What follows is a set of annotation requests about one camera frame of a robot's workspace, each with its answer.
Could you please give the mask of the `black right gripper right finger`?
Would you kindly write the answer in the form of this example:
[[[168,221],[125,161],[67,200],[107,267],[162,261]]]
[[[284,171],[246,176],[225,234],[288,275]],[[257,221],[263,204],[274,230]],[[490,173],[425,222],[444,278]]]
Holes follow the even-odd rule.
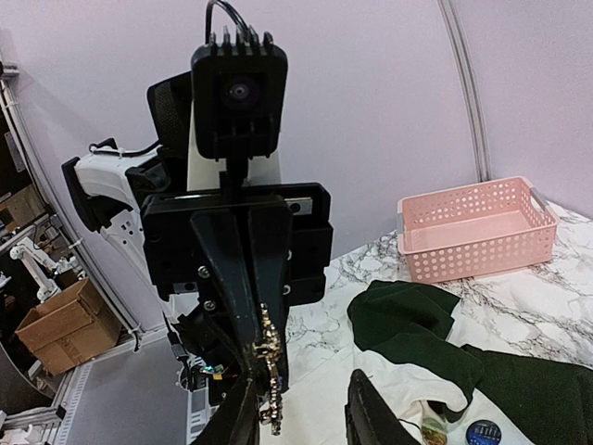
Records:
[[[419,444],[360,369],[350,377],[345,419],[348,445]]]

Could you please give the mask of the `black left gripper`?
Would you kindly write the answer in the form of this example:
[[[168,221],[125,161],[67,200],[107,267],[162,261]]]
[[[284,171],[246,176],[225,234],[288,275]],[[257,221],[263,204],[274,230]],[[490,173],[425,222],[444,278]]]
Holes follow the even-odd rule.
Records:
[[[280,393],[288,389],[287,306],[323,298],[334,229],[331,196],[318,183],[155,194],[141,218],[144,252],[158,297],[198,290],[189,315],[189,351],[222,379],[259,383],[259,304],[280,337]]]

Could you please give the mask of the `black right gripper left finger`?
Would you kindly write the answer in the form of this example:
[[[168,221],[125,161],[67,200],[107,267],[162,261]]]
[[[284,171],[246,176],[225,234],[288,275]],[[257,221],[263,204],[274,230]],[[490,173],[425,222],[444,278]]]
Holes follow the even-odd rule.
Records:
[[[256,385],[241,375],[223,403],[192,445],[259,444],[259,411]]]

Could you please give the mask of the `white and green t-shirt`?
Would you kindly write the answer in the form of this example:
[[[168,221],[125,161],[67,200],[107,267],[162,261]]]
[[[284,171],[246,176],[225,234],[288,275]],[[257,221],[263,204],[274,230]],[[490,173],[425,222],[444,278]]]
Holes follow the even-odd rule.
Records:
[[[462,444],[478,420],[505,444],[592,440],[592,294],[514,273],[444,286],[336,274],[286,325],[289,388],[272,444],[343,444],[361,370],[414,441],[429,418]]]

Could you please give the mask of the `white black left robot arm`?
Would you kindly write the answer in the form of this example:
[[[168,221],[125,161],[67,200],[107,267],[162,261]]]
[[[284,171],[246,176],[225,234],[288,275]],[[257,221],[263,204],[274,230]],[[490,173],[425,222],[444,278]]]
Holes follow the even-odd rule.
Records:
[[[141,208],[156,193],[182,193],[214,187],[221,169],[196,152],[193,136],[191,76],[182,73],[150,86],[147,102],[158,141],[137,151],[121,151],[114,139],[90,147],[83,158],[62,166],[73,206],[91,232],[97,232],[149,282],[144,252]],[[284,306],[312,304],[325,293],[325,269],[330,261],[333,228],[329,223],[330,195],[320,184],[281,184],[277,154],[257,158],[249,167],[247,186],[271,191],[294,207],[291,257],[287,265]],[[221,314],[214,290],[199,291],[194,282],[177,283],[158,303],[170,330],[170,341],[185,356],[222,365],[229,377],[239,368],[204,320]]]

